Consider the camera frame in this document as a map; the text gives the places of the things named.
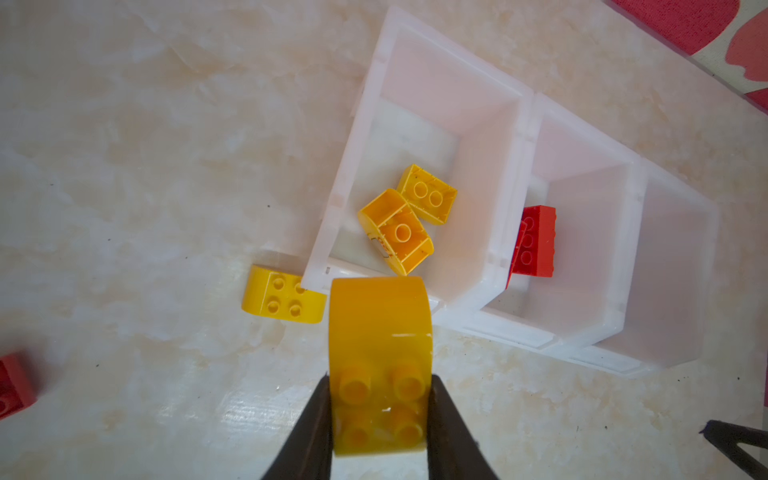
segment storage bin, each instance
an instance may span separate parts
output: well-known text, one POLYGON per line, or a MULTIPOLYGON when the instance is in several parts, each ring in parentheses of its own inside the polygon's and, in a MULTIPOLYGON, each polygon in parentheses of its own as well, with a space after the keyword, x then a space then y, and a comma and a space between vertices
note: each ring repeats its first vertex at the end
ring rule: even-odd
MULTIPOLYGON (((647 176, 637 154, 543 94, 528 134, 525 203, 557 209, 554 276, 513 274, 460 330, 542 352, 592 345, 624 325, 647 176)), ((514 237, 519 222, 510 215, 514 237)))
POLYGON ((533 92, 403 10, 390 8, 355 112, 303 285, 329 291, 331 259, 348 274, 393 275, 357 212, 417 164, 458 190, 447 224, 424 223, 435 252, 424 279, 435 316, 478 309, 506 284, 531 165, 533 92))
POLYGON ((569 360, 637 376, 701 354, 717 205, 658 165, 648 171, 624 329, 569 360))

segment floor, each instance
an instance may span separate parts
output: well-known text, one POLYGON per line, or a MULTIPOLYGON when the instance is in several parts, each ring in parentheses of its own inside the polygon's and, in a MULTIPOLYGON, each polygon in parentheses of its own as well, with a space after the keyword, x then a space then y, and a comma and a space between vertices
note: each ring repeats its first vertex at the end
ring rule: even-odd
MULTIPOLYGON (((393 2, 715 200, 700 360, 641 379, 435 329, 502 478, 746 478, 698 432, 759 427, 768 117, 598 0, 393 2)), ((240 310, 300 273, 385 0, 0 5, 0 353, 40 399, 0 479, 258 478, 327 369, 325 324, 240 310)), ((425 455, 334 478, 425 478, 425 455)))

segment lego stud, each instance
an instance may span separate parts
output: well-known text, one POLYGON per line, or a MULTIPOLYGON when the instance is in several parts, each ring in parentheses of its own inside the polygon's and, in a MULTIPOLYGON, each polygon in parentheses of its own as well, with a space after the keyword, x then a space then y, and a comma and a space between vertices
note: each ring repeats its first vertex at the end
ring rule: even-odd
POLYGON ((301 316, 301 303, 292 302, 290 307, 288 307, 288 313, 290 313, 293 318, 301 316))
POLYGON ((342 442, 351 449, 364 449, 371 438, 370 429, 369 423, 361 419, 352 420, 342 427, 342 442))
POLYGON ((392 434, 403 447, 416 446, 424 438, 424 429, 419 417, 410 408, 399 405, 392 407, 392 434))
POLYGON ((405 243, 408 240, 411 240, 411 227, 405 225, 404 223, 401 223, 395 227, 395 238, 400 243, 405 243))
POLYGON ((429 189, 427 188, 427 184, 424 182, 416 182, 413 185, 413 194, 416 195, 416 198, 426 197, 428 191, 429 189))
POLYGON ((339 398, 347 405, 362 405, 371 395, 371 374, 362 367, 344 370, 339 378, 339 398))
POLYGON ((395 396, 402 402, 412 402, 424 395, 422 374, 414 365, 399 366, 392 372, 395 396))
POLYGON ((277 313, 277 310, 280 310, 280 300, 278 300, 276 296, 270 297, 270 299, 266 301, 266 311, 275 314, 277 313))
POLYGON ((437 190, 433 191, 429 194, 429 203, 433 207, 439 207, 442 205, 442 194, 438 192, 437 190))

